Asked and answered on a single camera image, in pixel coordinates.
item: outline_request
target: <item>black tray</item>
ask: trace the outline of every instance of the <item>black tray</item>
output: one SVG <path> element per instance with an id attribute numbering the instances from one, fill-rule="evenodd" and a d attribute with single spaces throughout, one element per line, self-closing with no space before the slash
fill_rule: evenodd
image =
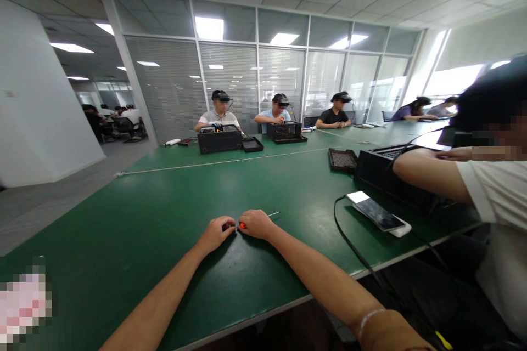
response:
<path id="1" fill-rule="evenodd" d="M 357 167 L 357 155 L 352 150 L 338 151 L 329 149 L 329 163 L 331 170 L 354 174 Z"/>
<path id="2" fill-rule="evenodd" d="M 292 144 L 292 143 L 305 143 L 307 142 L 307 137 L 300 136 L 292 139 L 283 139 L 283 140 L 273 140 L 276 144 Z"/>
<path id="3" fill-rule="evenodd" d="M 264 145 L 256 137 L 243 139 L 242 146 L 245 152 L 258 152 L 264 150 Z"/>

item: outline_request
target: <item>black chair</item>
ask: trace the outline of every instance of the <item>black chair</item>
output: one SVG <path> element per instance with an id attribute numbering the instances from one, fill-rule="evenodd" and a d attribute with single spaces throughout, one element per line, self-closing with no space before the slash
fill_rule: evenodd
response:
<path id="1" fill-rule="evenodd" d="M 383 121 L 391 122 L 391 119 L 394 117 L 397 111 L 383 111 Z"/>
<path id="2" fill-rule="evenodd" d="M 305 117 L 304 118 L 304 127 L 311 127 L 317 124 L 318 117 Z"/>
<path id="3" fill-rule="evenodd" d="M 114 127 L 117 129 L 119 133 L 128 133 L 130 135 L 130 138 L 126 141 L 123 141 L 123 144 L 125 143 L 137 143 L 144 139 L 144 128 L 143 123 L 141 121 L 139 123 L 132 123 L 128 118 L 113 118 L 114 120 Z"/>

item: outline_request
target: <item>desk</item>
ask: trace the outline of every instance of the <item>desk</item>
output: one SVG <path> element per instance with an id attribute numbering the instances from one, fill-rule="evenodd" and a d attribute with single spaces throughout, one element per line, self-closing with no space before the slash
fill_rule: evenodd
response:
<path id="1" fill-rule="evenodd" d="M 307 143 L 290 145 L 263 137 L 265 150 L 253 154 L 201 155 L 193 143 L 158 148 L 7 255 L 10 270 L 43 256 L 52 284 L 54 317 L 27 337 L 26 348 L 53 343 L 57 350 L 97 349 L 193 246 L 210 219 L 223 214 L 237 219 L 249 208 L 281 211 L 275 218 L 280 227 L 356 278 L 367 272 L 333 220 L 333 202 L 344 193 L 366 191 L 434 244 L 477 226 L 479 217 L 469 207 L 423 218 L 330 170 L 328 147 L 358 153 L 373 145 L 358 144 L 355 137 L 379 145 L 394 139 L 404 143 L 404 132 L 408 139 L 423 127 L 429 125 L 335 131 L 342 136 L 315 131 Z M 119 214 L 108 218 L 101 212 Z M 380 232 L 350 202 L 338 204 L 337 216 L 376 269 L 424 249 L 413 235 L 396 239 Z M 236 234 L 203 261 L 159 349 L 195 348 L 310 298 L 269 244 Z"/>

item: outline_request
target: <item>floor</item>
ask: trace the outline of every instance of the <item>floor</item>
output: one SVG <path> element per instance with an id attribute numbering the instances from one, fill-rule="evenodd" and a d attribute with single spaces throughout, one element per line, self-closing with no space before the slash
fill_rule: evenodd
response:
<path id="1" fill-rule="evenodd" d="M 148 139 L 101 146 L 106 159 L 55 183 L 23 186 L 0 193 L 0 256 L 50 225 L 94 192 L 114 174 L 152 151 Z"/>

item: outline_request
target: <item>phone screen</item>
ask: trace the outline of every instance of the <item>phone screen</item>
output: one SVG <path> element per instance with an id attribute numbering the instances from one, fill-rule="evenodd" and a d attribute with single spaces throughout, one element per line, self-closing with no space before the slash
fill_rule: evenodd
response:
<path id="1" fill-rule="evenodd" d="M 355 208 L 371 219 L 381 230 L 388 231 L 405 226 L 398 217 L 383 209 L 364 192 L 355 192 L 349 195 Z"/>

